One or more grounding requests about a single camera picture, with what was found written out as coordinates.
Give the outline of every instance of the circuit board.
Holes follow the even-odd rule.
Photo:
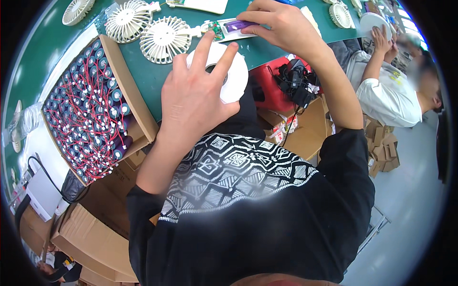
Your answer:
[[[223,30],[221,29],[221,26],[219,25],[218,21],[209,23],[208,30],[215,32],[215,40],[224,39]]]

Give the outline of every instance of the white pattern print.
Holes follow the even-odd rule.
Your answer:
[[[276,144],[213,133],[202,137],[176,169],[159,220],[177,223],[183,214],[260,200],[287,187],[303,186],[317,172]]]

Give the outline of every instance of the green workbench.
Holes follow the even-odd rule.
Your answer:
[[[349,7],[356,29],[337,27],[329,16],[330,4],[322,0],[305,0],[296,5],[299,8],[307,6],[310,9],[318,23],[323,40],[326,43],[331,43],[361,37],[356,10],[350,0],[343,1]],[[95,22],[99,32],[104,33],[104,26],[100,20],[104,10],[113,3],[113,0],[96,0],[86,17],[71,27],[62,24],[62,15],[69,3],[70,0],[53,0],[46,7],[31,28],[22,47],[17,51],[17,58],[11,62],[11,65],[14,66],[10,81],[7,82],[8,89],[5,102],[2,103],[2,130],[11,121],[19,99],[22,101],[23,108],[38,100],[53,68],[85,28]],[[153,18],[177,16],[185,20],[191,27],[195,27],[203,24],[205,20],[215,21],[234,18],[246,9],[248,3],[248,1],[229,0],[226,11],[222,15],[187,8],[170,8],[165,4],[161,6],[160,12],[154,13]],[[198,38],[193,38],[188,52],[194,50],[198,42]],[[245,57],[248,69],[253,69],[287,54],[260,37],[242,39],[237,42],[240,47],[239,52]],[[172,65],[158,65],[148,61],[140,52],[139,40],[129,44],[120,44],[120,49],[151,114],[156,121],[160,121],[162,118],[160,91]],[[33,70],[33,76],[27,74],[27,71],[30,70]],[[20,154],[15,153],[12,145],[9,144],[2,151],[2,155],[2,174],[6,174],[6,178],[3,177],[2,179],[6,179],[8,188],[11,189],[10,168],[14,168],[19,176],[21,173],[18,168]]]

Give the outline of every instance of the white floor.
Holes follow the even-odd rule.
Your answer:
[[[437,115],[413,129],[395,128],[401,165],[378,173],[375,204],[391,220],[348,267],[342,285],[397,286],[406,282],[428,247],[446,194],[437,180]]]

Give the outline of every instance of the white shirt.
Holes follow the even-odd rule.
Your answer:
[[[421,122],[417,94],[403,72],[383,62],[378,80],[368,78],[361,82],[370,58],[364,51],[358,51],[351,56],[347,67],[347,77],[363,112],[389,126],[412,127]]]

